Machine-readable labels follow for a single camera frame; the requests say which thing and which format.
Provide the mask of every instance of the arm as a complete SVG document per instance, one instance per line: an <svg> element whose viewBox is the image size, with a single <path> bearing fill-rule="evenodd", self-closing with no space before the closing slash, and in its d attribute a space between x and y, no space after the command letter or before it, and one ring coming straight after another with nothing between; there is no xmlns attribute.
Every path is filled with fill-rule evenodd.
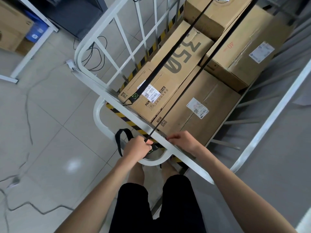
<svg viewBox="0 0 311 233"><path fill-rule="evenodd" d="M244 232L296 232L275 208L249 188L190 133L175 133L167 139L200 161Z"/></svg>
<svg viewBox="0 0 311 233"><path fill-rule="evenodd" d="M131 139L114 168L58 227L55 233L98 233L107 211L132 167L150 151L151 141Z"/></svg>

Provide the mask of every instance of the person's left hand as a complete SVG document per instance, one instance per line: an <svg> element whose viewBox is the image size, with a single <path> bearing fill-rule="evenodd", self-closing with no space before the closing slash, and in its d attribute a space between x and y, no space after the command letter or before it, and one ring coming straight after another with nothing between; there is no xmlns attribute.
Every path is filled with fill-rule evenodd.
<svg viewBox="0 0 311 233"><path fill-rule="evenodd" d="M125 146L123 151L123 156L133 160L137 163L139 160L143 159L146 154L152 149L152 141L144 141L142 136L137 136L132 138Z"/></svg>

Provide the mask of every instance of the person's right hand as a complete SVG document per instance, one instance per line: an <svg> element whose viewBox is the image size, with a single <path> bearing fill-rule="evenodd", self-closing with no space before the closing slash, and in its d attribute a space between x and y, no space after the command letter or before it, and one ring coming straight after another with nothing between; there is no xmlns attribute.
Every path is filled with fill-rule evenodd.
<svg viewBox="0 0 311 233"><path fill-rule="evenodd" d="M188 131L181 131L169 135L166 138L173 145L178 145L181 149L194 154L194 152L202 145Z"/></svg>

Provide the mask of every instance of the hand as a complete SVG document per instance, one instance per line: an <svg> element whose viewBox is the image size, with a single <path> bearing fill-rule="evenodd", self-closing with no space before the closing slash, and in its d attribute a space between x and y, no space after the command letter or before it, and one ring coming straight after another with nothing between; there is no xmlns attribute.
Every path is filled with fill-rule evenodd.
<svg viewBox="0 0 311 233"><path fill-rule="evenodd" d="M152 141L144 141L142 136L132 138L125 146L123 156L132 160L136 164L139 160L143 159L146 154L152 149Z"/></svg>
<svg viewBox="0 0 311 233"><path fill-rule="evenodd" d="M166 139L173 145L178 145L192 155L194 155L198 148L202 147L202 145L188 131L171 134Z"/></svg>

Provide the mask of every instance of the white cart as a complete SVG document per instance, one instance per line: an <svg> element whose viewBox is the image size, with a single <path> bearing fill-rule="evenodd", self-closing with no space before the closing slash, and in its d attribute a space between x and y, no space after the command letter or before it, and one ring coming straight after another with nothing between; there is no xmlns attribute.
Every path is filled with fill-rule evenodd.
<svg viewBox="0 0 311 233"><path fill-rule="evenodd" d="M168 30L169 26L169 11L177 6L176 8L176 16L175 21L177 20L178 16L178 10L181 6L179 4L180 0L176 0L171 7L168 6L167 11L163 16L157 19L157 11L156 11L156 0L153 0L154 3L154 13L155 13L155 25L151 29L150 32L145 34L143 23L142 23L142 17L141 17L141 11L139 8L139 2L135 2L136 12L138 16L138 21L140 25L140 30L142 33L142 42L135 48L135 50L131 50L129 42L126 38L125 32L123 31L122 25L120 23L120 20L117 16L118 12L121 10L121 8L125 5L125 3L128 0L115 0L115 2L112 4L112 6L107 10L107 12L99 19L99 21L95 24L95 26L89 31L89 33L84 37L84 39L80 42L79 46L76 49L75 52L75 66L72 64L68 64L73 69L73 74L80 79L85 85L90 87L94 92L96 92L99 95L98 100L95 103L94 110L93 110L93 118L95 121L95 124L97 127L107 136L109 137L113 142L115 142L115 133L113 133L107 126L105 126L100 118L99 118L99 112L102 108L102 106L105 106L106 103L109 103L111 106L113 106L116 110L118 110L120 113L122 113L124 116L126 116L130 121L132 121L135 125L137 125L139 128L144 130L146 133L150 134L150 132L153 130L152 126L149 123L146 123L142 118L140 118L136 113L130 111L127 109L127 107L122 105L122 101L120 101L117 97L117 92L111 89L110 84L111 82L118 76L118 74L123 74L122 70L126 66L126 64L129 61L133 61L135 66L137 67L137 63L135 61L134 55L137 53L137 51L140 49L140 47L144 46L146 51L146 56L148 57L148 48L146 44L146 40L152 35L156 34L157 37L159 37L158 34L158 26L162 21L166 20L166 31ZM125 45L130 53L130 56L127 58L127 60L122 64L121 67L118 67L116 62L112 59L112 57L109 55L105 47L102 45L102 43L98 40L98 36L102 33L102 31L108 26L108 24L115 20L119 31L121 33L121 36L125 42ZM112 65L115 67L117 72L111 77L108 83L104 83L99 78L96 77L92 72L87 70L83 64L82 64L82 57L86 50L88 50L89 46L91 46L93 43L96 43L100 50L105 54L107 59L112 63ZM281 51L278 54L277 58L282 57L282 53L286 52L287 49ZM301 57L301 53L293 55L290 59L283 60L284 65L289 65L290 62L297 59L298 57ZM311 61L309 61L307 64L304 65L302 68L297 69L289 69L286 72L283 72L281 74L278 74L277 76L274 76L272 78L268 78L265 81L261 81L260 83L253 83L249 86L247 91L243 94L239 102L235 105L235 108L232 109L231 113L234 112L234 110L250 106L253 104L256 104L261 101L269 100L271 98L278 98L278 102L276 106L273 106L271 111L268 113L267 116L264 117L251 117L251 118L245 118L245 119L238 119L233 121L228 121L228 118L230 114L227 116L227 118L223 121L222 125L218 128L216 133L213 135L212 139L206 144L218 144L221 146L224 146L226 148L234 149L238 152L240 152L239 158L235 161L234 165L231 167L231 171L236 172L241 168L241 166L244 164L244 162L248 159L248 157L251 155L252 151L255 149L257 144L260 142L260 140L263 138L267 130L271 127L271 125L274 123L278 115L282 112L284 107L287 105L287 103L290 101L290 99L293 97L294 93L297 91L297 89L300 87L300 85L303 83L303 81L306 79L308 74L311 71ZM276 93L272 91L269 94L266 94L264 96L257 97L255 99L245 101L243 98L245 95L247 95L249 92L254 91L256 89L264 88L266 86L269 86L270 84L280 81L283 78L288 78L290 74L296 73L297 77L294 79L293 83L291 83L291 86L286 89L285 91L282 91L280 93ZM242 126L245 124L258 124L259 128L257 129L255 135L249 135L250 141L245 147L240 147L239 145L235 143L231 143L225 140L221 139L214 139L217 132L223 127L228 125L234 125L234 126ZM178 157L182 162L184 162L186 165L188 165L191 169L193 169L197 174L199 174L201 177L203 177L205 180L207 180L210 183L214 183L208 172L206 172L200 164L193 159L192 157L187 156L184 154L180 149L170 144L168 141L166 141L159 133L154 132L152 134L152 138L158 141L163 147L166 149L165 152L162 154L162 156L157 160L148 160L143 159L140 161L141 164L147 165L147 166L154 166L163 163L166 161L171 155L175 155ZM121 147L124 147L125 141L121 142Z"/></svg>

